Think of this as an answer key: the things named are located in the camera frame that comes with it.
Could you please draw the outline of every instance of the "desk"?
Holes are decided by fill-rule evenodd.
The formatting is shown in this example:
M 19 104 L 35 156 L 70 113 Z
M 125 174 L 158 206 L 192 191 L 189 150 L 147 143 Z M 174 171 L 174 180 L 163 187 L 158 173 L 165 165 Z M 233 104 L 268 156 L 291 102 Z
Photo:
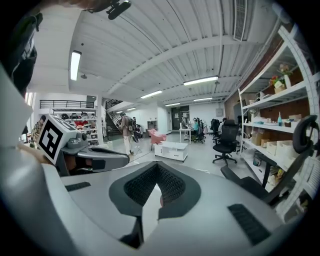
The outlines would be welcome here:
M 181 143 L 181 131 L 189 131 L 189 144 L 191 144 L 191 130 L 192 130 L 192 128 L 187 128 L 187 129 L 180 128 L 179 129 L 179 132 L 180 132 L 180 143 Z

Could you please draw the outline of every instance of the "black railing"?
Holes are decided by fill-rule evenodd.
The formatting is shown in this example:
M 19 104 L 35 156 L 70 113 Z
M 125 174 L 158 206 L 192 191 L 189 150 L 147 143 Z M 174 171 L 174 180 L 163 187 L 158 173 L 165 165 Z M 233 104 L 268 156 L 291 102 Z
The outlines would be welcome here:
M 122 100 L 117 100 L 117 99 L 109 100 L 105 103 L 105 109 L 108 110 L 121 102 L 122 102 Z
M 89 108 L 93 109 L 95 107 L 94 102 L 89 101 L 77 101 L 77 100 L 40 100 L 40 109 L 49 108 Z

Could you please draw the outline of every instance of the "pink chair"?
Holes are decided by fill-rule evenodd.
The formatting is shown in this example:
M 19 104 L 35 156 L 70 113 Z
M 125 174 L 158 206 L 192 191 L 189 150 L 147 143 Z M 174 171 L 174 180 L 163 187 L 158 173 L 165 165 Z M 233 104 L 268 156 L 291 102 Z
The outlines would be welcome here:
M 153 144 L 161 144 L 161 142 L 165 142 L 167 140 L 167 135 L 157 134 L 158 132 L 155 129 L 149 129 L 147 131 L 151 136 L 151 151 L 152 151 Z

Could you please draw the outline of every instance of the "floor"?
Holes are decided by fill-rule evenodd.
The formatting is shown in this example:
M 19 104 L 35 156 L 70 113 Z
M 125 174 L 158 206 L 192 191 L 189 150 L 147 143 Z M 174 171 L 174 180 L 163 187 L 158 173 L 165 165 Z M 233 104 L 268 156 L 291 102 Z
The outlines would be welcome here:
M 214 142 L 212 140 L 212 135 L 207 134 L 205 142 L 203 144 L 197 142 L 191 142 L 188 145 L 188 156 L 184 162 L 164 158 L 161 156 L 155 156 L 154 147 L 151 151 L 151 139 L 145 134 L 144 139 L 140 140 L 139 143 L 132 142 L 132 146 L 134 147 L 135 156 L 132 158 L 130 163 L 127 166 L 137 165 L 143 162 L 149 161 L 163 161 L 165 163 L 175 163 L 188 167 L 192 167 L 194 169 L 200 171 L 206 171 L 214 175 L 219 175 L 223 177 L 223 174 L 220 171 L 220 168 L 225 166 L 225 162 L 223 160 L 212 163 L 215 155 L 220 155 L 219 152 L 213 150 Z M 167 140 L 169 142 L 180 142 L 179 133 L 171 133 L 167 135 Z M 183 141 L 183 134 L 181 135 L 181 139 L 183 143 L 188 143 L 189 141 Z M 124 139 L 119 138 L 112 141 L 106 142 L 108 148 L 117 152 L 125 153 Z M 236 153 L 232 154 L 232 158 L 237 159 L 237 164 L 233 161 L 228 161 L 228 166 L 238 175 L 240 178 L 244 178 L 247 176 L 251 176 L 254 178 L 251 170 L 244 162 L 244 160 L 240 159 L 239 155 Z M 142 227 L 143 227 L 143 237 L 146 240 L 153 230 L 158 225 L 158 212 L 161 208 L 160 204 L 161 191 L 160 188 L 156 185 L 151 195 L 149 196 L 146 204 L 142 209 Z
M 180 136 L 179 133 L 168 134 L 166 141 L 180 142 L 179 136 Z M 182 139 L 181 142 L 187 143 L 187 141 L 183 141 L 183 134 L 181 135 L 181 139 Z M 125 153 L 125 145 L 124 145 L 123 138 L 109 141 L 107 144 L 111 150 Z M 212 135 L 210 134 L 206 135 L 206 139 L 203 144 L 201 144 L 200 142 L 197 142 L 197 143 L 191 142 L 191 144 L 188 146 L 188 156 L 184 162 L 164 158 L 161 156 L 155 156 L 154 147 L 152 148 L 152 151 L 151 151 L 150 137 L 148 137 L 146 134 L 144 134 L 144 139 L 140 140 L 139 143 L 132 142 L 131 145 L 134 148 L 133 151 L 135 156 L 132 158 L 131 162 L 127 166 L 132 166 L 132 165 L 140 164 L 143 162 L 149 162 L 149 161 L 163 161 L 165 163 L 175 163 L 175 164 L 192 167 L 197 170 L 207 171 L 211 174 L 215 174 L 223 177 L 220 169 L 226 164 L 223 160 L 219 160 L 219 161 L 216 161 L 215 163 L 212 163 L 212 160 L 214 159 L 215 155 L 221 155 L 221 154 L 213 150 L 214 142 L 212 140 Z M 235 172 L 235 174 L 237 174 L 239 178 L 250 176 L 255 179 L 255 176 L 252 174 L 252 171 L 249 169 L 247 164 L 239 157 L 239 155 L 237 155 L 235 152 L 232 153 L 231 155 L 232 155 L 232 158 L 237 159 L 237 164 L 235 164 L 233 161 L 228 161 L 228 166 Z

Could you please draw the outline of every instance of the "potted plant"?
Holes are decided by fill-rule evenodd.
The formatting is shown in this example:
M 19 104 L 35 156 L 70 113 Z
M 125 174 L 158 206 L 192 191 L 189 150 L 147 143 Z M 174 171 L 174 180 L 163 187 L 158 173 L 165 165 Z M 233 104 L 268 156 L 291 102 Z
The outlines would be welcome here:
M 286 89 L 285 81 L 274 75 L 269 80 L 269 86 L 274 86 L 274 92 L 277 94 Z
M 292 72 L 289 70 L 289 66 L 285 64 L 280 64 L 279 72 L 283 75 L 285 86 L 287 88 L 291 87 L 289 76 L 292 74 Z

